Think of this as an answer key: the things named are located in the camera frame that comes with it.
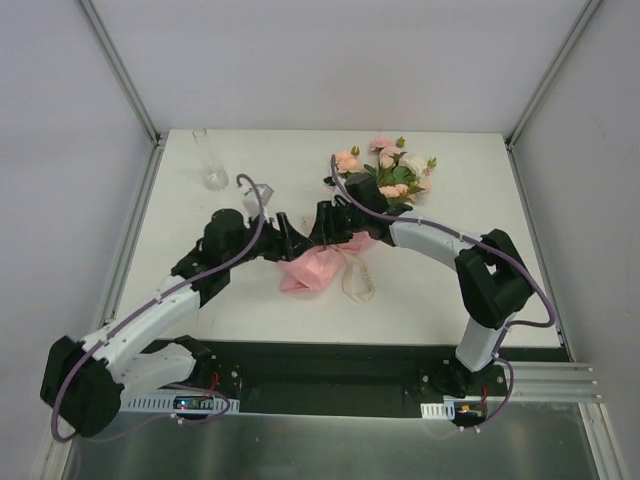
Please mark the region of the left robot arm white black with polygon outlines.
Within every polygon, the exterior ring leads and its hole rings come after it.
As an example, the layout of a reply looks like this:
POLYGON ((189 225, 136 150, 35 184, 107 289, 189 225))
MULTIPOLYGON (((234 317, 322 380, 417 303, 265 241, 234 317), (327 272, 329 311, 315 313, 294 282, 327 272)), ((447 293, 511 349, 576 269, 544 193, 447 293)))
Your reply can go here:
POLYGON ((177 261, 160 288, 125 318, 80 340, 68 336, 50 348, 40 398, 51 408, 55 441, 102 432, 130 400, 171 384, 199 389, 210 380, 212 354, 189 335, 154 353, 146 347, 160 334, 198 312, 231 280, 231 270, 257 258, 292 261, 315 247, 284 213, 216 211, 195 246, 177 261))

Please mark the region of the pink artificial flower bouquet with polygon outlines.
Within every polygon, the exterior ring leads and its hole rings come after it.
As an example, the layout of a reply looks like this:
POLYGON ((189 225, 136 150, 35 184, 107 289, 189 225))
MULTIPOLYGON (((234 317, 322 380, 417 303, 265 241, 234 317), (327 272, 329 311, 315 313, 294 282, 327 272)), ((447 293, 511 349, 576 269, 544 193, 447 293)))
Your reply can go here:
POLYGON ((358 145, 332 154, 338 176, 350 180, 367 174, 391 204, 416 205, 432 191, 435 157, 425 158, 407 151, 406 139, 378 135, 361 152, 358 145))

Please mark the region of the pink wrapping paper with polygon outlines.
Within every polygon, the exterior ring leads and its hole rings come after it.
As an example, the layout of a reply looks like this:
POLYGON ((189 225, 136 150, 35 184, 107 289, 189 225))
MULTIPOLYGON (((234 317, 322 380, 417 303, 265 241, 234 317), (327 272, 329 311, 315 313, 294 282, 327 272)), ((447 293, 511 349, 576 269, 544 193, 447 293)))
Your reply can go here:
POLYGON ((329 287, 339 275, 343 293, 363 304, 375 295, 375 282, 359 257, 375 241, 367 233, 357 233, 346 243, 313 247, 296 260, 277 263, 283 273, 279 289, 283 293, 317 293, 329 287))

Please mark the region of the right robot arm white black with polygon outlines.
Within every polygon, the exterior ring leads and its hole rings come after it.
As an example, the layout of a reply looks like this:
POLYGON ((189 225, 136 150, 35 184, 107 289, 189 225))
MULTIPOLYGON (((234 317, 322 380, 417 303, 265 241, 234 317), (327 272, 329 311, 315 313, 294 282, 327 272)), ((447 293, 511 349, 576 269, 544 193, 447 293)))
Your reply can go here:
POLYGON ((452 387, 473 394, 486 381, 484 368, 506 321, 533 294, 524 266, 509 235, 499 229, 470 237, 421 218, 412 208, 392 205, 370 174, 356 174, 335 184, 333 198, 316 205, 310 239, 317 245, 343 244, 355 234, 424 255, 456 273, 469 320, 450 369, 452 387))

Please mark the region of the cream ribbon gold lettering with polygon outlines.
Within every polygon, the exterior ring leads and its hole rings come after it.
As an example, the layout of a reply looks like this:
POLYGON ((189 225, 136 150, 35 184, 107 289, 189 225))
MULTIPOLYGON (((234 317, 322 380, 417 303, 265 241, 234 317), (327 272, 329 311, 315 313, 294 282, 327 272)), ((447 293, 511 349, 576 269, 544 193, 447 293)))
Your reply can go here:
POLYGON ((342 293, 352 302, 371 301, 375 281, 360 255, 373 244, 367 233, 356 233, 345 244, 314 248, 301 259, 300 282, 310 291, 319 292, 339 280, 342 293))

